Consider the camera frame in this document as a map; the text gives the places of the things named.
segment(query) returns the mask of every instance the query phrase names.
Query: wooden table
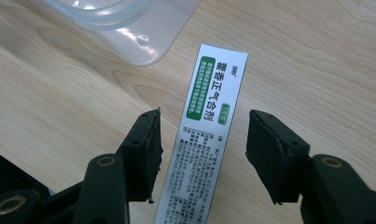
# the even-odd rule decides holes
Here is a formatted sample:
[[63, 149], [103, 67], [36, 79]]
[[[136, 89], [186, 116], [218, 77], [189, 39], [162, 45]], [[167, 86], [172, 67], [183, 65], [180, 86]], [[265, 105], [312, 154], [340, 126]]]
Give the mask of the wooden table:
[[[0, 1], [0, 154], [60, 191], [160, 106], [158, 203], [202, 42], [249, 53], [208, 223], [302, 223], [298, 204], [272, 204], [244, 155], [251, 108], [277, 116], [311, 155], [349, 161], [376, 190], [376, 0], [202, 0], [146, 67], [33, 1]], [[156, 203], [132, 203], [132, 223], [151, 223]]]

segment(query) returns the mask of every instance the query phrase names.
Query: table surface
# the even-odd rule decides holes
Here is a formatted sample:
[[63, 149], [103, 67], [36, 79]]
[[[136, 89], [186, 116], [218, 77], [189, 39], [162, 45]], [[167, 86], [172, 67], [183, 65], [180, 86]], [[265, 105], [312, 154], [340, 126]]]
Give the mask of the table surface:
[[202, 42], [249, 53], [208, 223], [302, 223], [299, 204], [272, 204], [244, 155], [250, 109], [282, 120], [311, 155], [350, 162], [376, 190], [376, 0], [202, 0], [145, 67], [33, 1], [0, 1], [0, 154], [60, 191], [160, 106], [156, 203], [131, 204], [132, 223], [151, 223]]

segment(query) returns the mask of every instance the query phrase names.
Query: green label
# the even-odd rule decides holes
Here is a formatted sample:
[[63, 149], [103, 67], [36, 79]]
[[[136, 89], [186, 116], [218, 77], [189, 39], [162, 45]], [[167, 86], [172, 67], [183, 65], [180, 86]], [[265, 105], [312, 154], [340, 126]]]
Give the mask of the green label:
[[188, 119], [200, 120], [204, 109], [208, 88], [210, 87], [211, 76], [215, 67], [215, 58], [202, 57], [200, 59], [199, 70], [194, 81], [193, 91], [188, 103]]
[[219, 119], [217, 119], [217, 122], [225, 125], [228, 122], [229, 112], [230, 112], [230, 105], [222, 104], [222, 107], [220, 108]]

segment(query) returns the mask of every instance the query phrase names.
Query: clear plastic container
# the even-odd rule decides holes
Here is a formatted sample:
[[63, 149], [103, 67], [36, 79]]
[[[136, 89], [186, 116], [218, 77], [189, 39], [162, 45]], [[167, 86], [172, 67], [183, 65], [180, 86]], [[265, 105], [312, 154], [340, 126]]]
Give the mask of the clear plastic container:
[[46, 0], [128, 63], [149, 65], [171, 46], [201, 0]]

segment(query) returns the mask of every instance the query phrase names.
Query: metal screw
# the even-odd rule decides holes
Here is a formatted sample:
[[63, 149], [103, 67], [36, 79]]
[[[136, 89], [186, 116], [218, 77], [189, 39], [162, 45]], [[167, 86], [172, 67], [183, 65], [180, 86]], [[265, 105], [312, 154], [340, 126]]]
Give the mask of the metal screw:
[[341, 168], [342, 163], [336, 159], [330, 158], [330, 157], [324, 157], [321, 159], [321, 162], [324, 163], [325, 165], [334, 167], [334, 168]]
[[97, 161], [97, 164], [99, 166], [108, 166], [108, 165], [112, 165], [114, 162], [115, 162], [115, 158], [113, 157], [102, 157], [101, 159]]
[[20, 194], [4, 199], [0, 202], [0, 216], [9, 214], [25, 204], [25, 197]]

